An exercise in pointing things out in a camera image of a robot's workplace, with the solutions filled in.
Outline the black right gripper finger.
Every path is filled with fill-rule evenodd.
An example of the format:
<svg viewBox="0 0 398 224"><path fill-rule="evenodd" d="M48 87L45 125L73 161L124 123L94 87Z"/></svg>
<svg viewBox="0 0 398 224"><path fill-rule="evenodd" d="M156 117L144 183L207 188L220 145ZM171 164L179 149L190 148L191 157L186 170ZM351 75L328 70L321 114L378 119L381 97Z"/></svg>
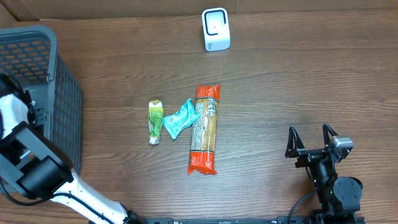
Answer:
<svg viewBox="0 0 398 224"><path fill-rule="evenodd" d="M338 134L333 130L333 128L328 124L323 124L323 140L325 146L335 146L334 137Z"/></svg>
<svg viewBox="0 0 398 224"><path fill-rule="evenodd" d="M294 126L289 128L289 139L285 151L285 157L300 157L305 151L305 146Z"/></svg>

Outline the light blue snack packet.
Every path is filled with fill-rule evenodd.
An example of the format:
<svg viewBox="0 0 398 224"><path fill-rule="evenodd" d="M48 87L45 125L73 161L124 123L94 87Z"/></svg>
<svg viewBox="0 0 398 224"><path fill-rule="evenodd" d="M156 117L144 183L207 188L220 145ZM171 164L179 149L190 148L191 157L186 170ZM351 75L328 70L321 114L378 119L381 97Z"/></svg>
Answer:
<svg viewBox="0 0 398 224"><path fill-rule="evenodd" d="M176 113L164 118L164 126L170 137L176 140L179 134L191 126L199 116L192 104L192 99L189 98Z"/></svg>

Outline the green snack packet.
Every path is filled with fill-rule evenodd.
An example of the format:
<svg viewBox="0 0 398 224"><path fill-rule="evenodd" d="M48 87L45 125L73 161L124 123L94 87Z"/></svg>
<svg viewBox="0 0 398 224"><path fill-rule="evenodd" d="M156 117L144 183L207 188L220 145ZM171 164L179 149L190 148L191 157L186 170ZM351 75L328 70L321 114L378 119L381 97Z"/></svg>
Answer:
<svg viewBox="0 0 398 224"><path fill-rule="evenodd" d="M148 108L149 144L157 145L160 143L163 120L164 109L162 102L160 100L150 101Z"/></svg>

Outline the orange spaghetti pasta packet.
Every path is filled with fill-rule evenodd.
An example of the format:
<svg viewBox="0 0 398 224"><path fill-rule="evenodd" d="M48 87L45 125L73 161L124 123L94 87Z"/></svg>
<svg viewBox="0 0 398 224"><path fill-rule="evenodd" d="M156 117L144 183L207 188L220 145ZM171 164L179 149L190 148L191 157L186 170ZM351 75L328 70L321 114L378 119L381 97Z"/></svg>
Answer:
<svg viewBox="0 0 398 224"><path fill-rule="evenodd" d="M216 130L221 84L197 86L195 112L198 119L192 124L188 174L217 174L215 170Z"/></svg>

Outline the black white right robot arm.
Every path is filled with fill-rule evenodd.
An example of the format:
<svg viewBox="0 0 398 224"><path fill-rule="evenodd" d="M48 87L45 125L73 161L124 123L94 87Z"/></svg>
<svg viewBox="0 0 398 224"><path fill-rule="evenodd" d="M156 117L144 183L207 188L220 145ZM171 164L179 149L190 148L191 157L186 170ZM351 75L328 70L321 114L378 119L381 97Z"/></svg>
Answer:
<svg viewBox="0 0 398 224"><path fill-rule="evenodd" d="M326 216L345 216L360 210L362 183L354 177L338 177L335 165L353 149L348 136L340 136L329 124L323 125L325 146L307 150L294 126L289 128L285 157L296 158L295 166L308 170Z"/></svg>

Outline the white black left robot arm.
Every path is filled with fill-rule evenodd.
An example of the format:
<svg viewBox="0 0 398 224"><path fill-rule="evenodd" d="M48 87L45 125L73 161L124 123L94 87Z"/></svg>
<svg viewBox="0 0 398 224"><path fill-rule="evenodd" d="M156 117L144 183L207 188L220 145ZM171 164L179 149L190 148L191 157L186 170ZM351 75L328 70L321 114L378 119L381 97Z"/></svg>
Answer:
<svg viewBox="0 0 398 224"><path fill-rule="evenodd" d="M1 191L11 202L34 206L49 200L78 212L90 223L144 223L75 172L71 160L35 128L28 91L1 75Z"/></svg>

